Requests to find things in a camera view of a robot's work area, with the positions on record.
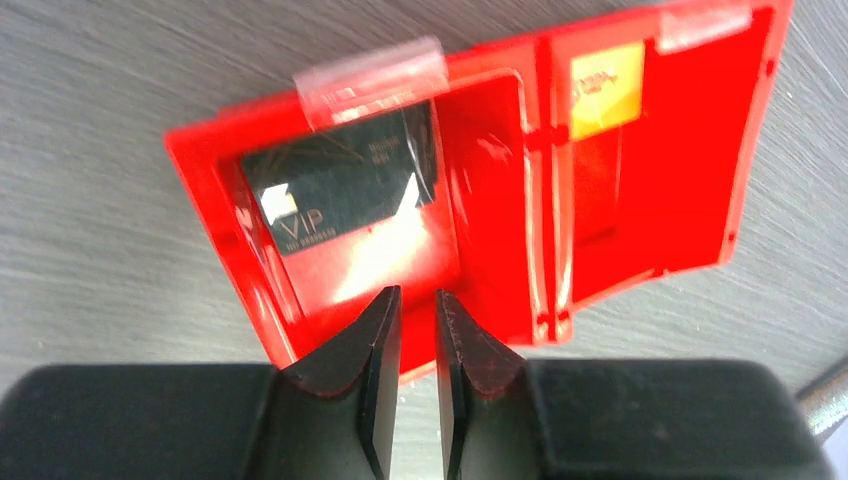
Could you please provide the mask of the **black credit card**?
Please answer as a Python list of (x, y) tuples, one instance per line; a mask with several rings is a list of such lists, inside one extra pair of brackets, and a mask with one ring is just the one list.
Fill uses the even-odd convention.
[(246, 156), (242, 169), (289, 256), (432, 203), (432, 109), (423, 102)]

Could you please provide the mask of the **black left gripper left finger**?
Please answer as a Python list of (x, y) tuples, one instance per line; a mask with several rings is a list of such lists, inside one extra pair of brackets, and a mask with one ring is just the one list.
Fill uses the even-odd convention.
[(5, 479), (384, 479), (401, 291), (286, 368), (50, 365), (1, 402)]

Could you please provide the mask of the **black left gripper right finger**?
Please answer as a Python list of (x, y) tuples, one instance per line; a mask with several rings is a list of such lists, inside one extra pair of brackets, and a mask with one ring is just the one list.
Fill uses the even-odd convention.
[(765, 367), (726, 359), (527, 359), (437, 295), (448, 479), (830, 479)]

